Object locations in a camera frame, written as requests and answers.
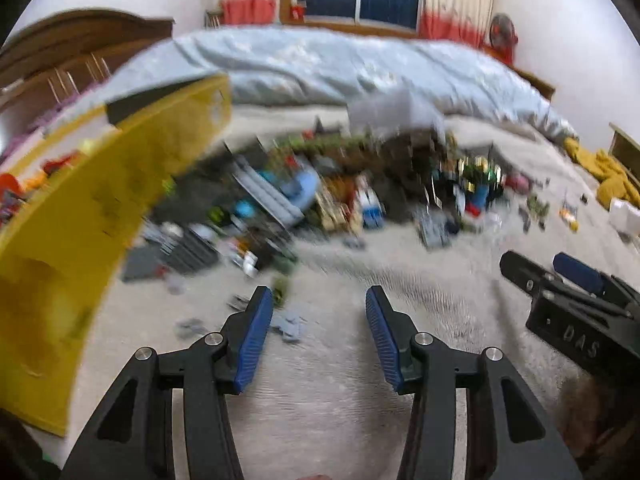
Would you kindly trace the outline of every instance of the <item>wooden shelf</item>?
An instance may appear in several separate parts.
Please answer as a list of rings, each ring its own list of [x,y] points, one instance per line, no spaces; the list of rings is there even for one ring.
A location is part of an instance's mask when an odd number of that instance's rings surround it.
[[[629,180],[640,190],[640,145],[619,126],[614,123],[609,126],[613,129],[609,156],[622,166]]]
[[[556,93],[555,86],[550,85],[546,81],[542,81],[542,79],[533,75],[531,72],[526,72],[516,67],[511,67],[511,69],[521,78],[529,81],[531,83],[531,86],[533,86],[533,88],[540,92],[540,95],[542,95],[543,98],[545,98],[547,101],[551,101],[551,98]]]

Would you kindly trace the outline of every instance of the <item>red fan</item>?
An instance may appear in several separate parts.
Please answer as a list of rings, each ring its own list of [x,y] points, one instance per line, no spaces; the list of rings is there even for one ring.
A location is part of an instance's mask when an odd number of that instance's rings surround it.
[[[498,13],[493,17],[489,26],[489,41],[501,61],[513,66],[513,51],[518,44],[518,35],[509,16]]]

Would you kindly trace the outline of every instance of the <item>light blue blanket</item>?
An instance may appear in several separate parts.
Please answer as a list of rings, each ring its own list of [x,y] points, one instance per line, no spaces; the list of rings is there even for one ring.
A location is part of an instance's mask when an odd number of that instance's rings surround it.
[[[550,140],[571,125],[515,72],[449,41],[361,37],[302,27],[223,27],[162,41],[83,96],[52,125],[143,89],[229,74],[234,104],[345,105],[407,86],[444,114],[528,123]]]

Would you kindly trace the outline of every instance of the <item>metal screw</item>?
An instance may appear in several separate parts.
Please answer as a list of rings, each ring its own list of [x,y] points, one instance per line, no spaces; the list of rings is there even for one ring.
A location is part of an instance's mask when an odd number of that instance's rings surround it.
[[[433,336],[427,332],[418,332],[414,336],[415,342],[421,346],[427,346],[433,343]]]
[[[217,346],[222,343],[224,337],[220,332],[211,332],[204,336],[204,342],[209,346]]]
[[[487,348],[484,351],[484,354],[489,359],[491,359],[491,361],[499,361],[500,359],[502,359],[502,356],[504,355],[504,354],[502,354],[502,350],[500,350],[499,348],[496,348],[495,346]]]
[[[154,351],[149,348],[148,346],[143,346],[142,348],[138,348],[136,350],[136,359],[138,361],[146,361],[147,359],[149,359],[151,357],[151,354]]]

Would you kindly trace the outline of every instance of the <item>wooden headboard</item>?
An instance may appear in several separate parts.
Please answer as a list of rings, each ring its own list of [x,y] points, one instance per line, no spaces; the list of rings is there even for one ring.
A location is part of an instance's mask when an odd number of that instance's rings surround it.
[[[170,38],[173,25],[118,10],[69,10],[9,38],[0,49],[0,88],[10,86],[0,94],[0,153],[36,118]]]

